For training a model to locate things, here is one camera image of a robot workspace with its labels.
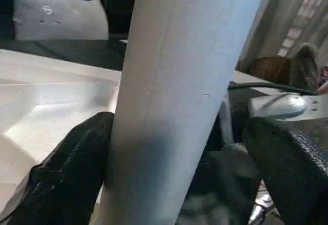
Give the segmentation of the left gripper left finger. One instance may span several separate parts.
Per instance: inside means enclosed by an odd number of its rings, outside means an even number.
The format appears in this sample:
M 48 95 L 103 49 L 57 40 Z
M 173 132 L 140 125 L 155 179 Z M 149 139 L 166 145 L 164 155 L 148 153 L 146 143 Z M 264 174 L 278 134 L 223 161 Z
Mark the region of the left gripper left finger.
M 105 178 L 114 113 L 72 128 L 33 166 L 1 211 L 1 224 L 89 224 Z

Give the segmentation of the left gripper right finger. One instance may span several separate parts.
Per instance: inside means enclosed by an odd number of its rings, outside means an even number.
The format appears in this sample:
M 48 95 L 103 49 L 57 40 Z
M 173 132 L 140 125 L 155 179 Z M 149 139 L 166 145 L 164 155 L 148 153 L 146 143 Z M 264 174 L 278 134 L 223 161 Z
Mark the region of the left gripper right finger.
M 249 119 L 243 143 L 284 224 L 327 224 L 327 145 L 296 126 Z

